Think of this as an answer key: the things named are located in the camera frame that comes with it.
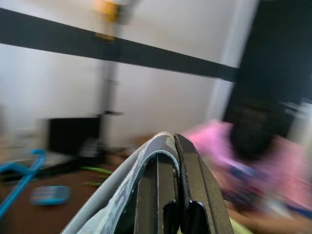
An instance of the black wall stripe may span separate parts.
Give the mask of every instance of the black wall stripe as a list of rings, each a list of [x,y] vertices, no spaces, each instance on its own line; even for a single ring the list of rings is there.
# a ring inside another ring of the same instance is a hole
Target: black wall stripe
[[[106,43],[97,39],[92,31],[3,8],[0,8],[0,43],[229,81],[234,80],[237,71],[233,67],[129,40]],[[113,50],[119,53],[112,56]]]

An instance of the blue toy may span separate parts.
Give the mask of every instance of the blue toy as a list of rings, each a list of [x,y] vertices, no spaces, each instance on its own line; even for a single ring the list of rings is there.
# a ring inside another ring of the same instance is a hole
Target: blue toy
[[[5,164],[0,165],[0,173],[11,170],[24,175],[22,179],[20,179],[18,184],[15,186],[15,188],[11,191],[11,193],[5,198],[4,202],[1,203],[0,219],[4,216],[4,214],[10,208],[10,206],[13,204],[13,202],[18,198],[20,193],[31,181],[31,179],[34,177],[34,175],[37,173],[37,171],[45,161],[44,150],[32,150],[31,153],[38,155],[38,158],[30,168],[27,168],[15,162],[7,162]]]
[[[69,196],[70,188],[67,186],[42,186],[34,189],[30,200],[39,206],[61,205]]]

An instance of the brown floor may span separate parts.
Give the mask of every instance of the brown floor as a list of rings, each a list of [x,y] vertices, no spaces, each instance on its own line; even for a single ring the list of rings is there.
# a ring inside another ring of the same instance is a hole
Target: brown floor
[[[83,185],[83,183],[97,182],[97,176],[99,174],[95,172],[81,171],[31,182],[10,208],[0,233],[59,234],[96,190],[96,187]],[[32,190],[47,185],[69,186],[71,188],[69,201],[64,205],[50,207],[32,205],[30,203]],[[5,187],[7,193],[10,189],[12,187]]]

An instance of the black monitor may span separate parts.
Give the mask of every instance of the black monitor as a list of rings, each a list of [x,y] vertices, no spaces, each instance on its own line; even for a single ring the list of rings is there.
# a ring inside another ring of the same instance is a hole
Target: black monitor
[[[48,125],[48,150],[71,156],[79,156],[84,143],[100,135],[100,117],[52,118]]]

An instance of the pink shirt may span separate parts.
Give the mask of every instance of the pink shirt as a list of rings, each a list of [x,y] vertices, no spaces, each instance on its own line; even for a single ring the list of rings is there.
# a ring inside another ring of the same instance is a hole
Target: pink shirt
[[[292,207],[312,211],[311,185],[308,182],[308,164],[299,145],[279,136],[274,139],[271,150],[263,160],[244,164],[233,158],[229,141],[232,125],[212,121],[184,134],[197,149],[198,153],[212,163],[212,172],[223,190],[235,190],[238,179],[229,173],[229,168],[253,168],[263,176],[253,183],[264,193],[277,193]]]

